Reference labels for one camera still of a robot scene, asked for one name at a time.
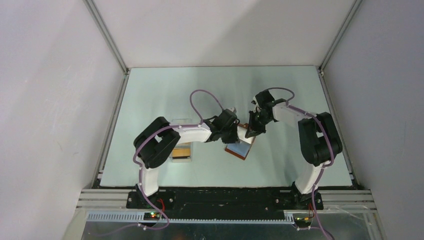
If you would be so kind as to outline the brown leather card holder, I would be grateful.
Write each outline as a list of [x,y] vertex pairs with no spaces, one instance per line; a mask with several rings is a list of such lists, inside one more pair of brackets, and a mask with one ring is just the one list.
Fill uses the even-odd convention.
[[239,140],[235,143],[227,144],[224,151],[244,161],[256,140],[255,136],[246,138],[248,129],[249,125],[247,123],[239,124],[237,126],[237,136]]

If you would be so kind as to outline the clear plastic card box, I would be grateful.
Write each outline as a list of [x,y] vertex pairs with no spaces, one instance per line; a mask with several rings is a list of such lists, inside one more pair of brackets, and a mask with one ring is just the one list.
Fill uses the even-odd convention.
[[[174,118],[171,120],[172,125],[188,125],[192,124],[191,118]],[[192,144],[189,142],[177,144],[175,148],[190,148],[191,149],[191,158],[189,159],[172,159],[172,153],[170,154],[169,158],[173,163],[189,163],[192,161]]]

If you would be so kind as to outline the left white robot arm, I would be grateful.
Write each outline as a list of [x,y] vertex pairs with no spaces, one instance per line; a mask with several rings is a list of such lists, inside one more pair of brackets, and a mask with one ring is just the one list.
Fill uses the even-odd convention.
[[230,109],[198,124],[172,125],[163,116],[157,117],[133,141],[135,153],[132,161],[138,165],[138,201],[145,208],[158,202],[159,167],[163,165],[179,144],[209,143],[221,140],[224,144],[236,143],[240,120]]

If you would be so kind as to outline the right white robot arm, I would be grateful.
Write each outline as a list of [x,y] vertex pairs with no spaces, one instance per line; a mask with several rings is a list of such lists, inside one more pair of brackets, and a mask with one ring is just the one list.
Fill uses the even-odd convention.
[[290,201],[295,208],[304,209],[311,202],[310,195],[318,189],[324,170],[334,164],[343,150],[333,117],[328,112],[300,109],[288,99],[275,99],[269,89],[256,94],[251,102],[254,109],[249,111],[246,139],[264,134],[270,122],[282,122],[298,130],[300,150],[307,166],[294,181],[297,191],[291,194]]

